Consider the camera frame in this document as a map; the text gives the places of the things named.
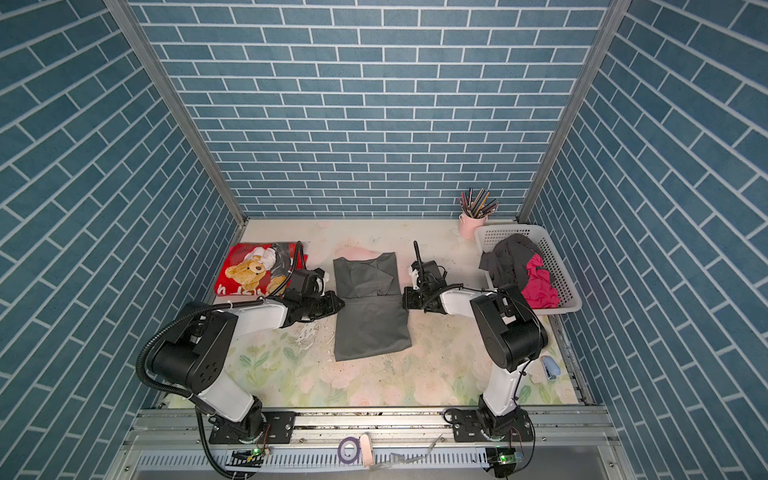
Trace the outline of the grey t shirt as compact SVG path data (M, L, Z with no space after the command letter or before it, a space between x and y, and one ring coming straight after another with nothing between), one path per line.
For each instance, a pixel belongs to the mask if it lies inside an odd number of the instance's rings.
M396 254L333 261L338 312L335 360L350 361L406 350L412 346L408 311L403 307Z

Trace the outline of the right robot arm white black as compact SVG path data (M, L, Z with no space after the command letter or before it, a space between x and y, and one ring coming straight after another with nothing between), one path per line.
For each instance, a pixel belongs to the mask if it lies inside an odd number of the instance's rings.
M486 353L493 362L488 384L477 408L456 414L454 438L469 441L474 435L512 442L535 440L535 426L520 405L519 393L528 368L548 346L548 334L513 287L496 290L448 284L442 278L421 277L403 292L403 306L426 313L464 316L475 320Z

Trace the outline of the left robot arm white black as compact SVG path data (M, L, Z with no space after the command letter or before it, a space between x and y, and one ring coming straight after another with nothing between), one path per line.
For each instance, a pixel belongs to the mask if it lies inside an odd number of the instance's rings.
M314 322L344 306L333 291L215 305L192 302L142 347L136 373L145 385L184 397L204 414L241 423L257 399L225 371L231 343L256 332Z

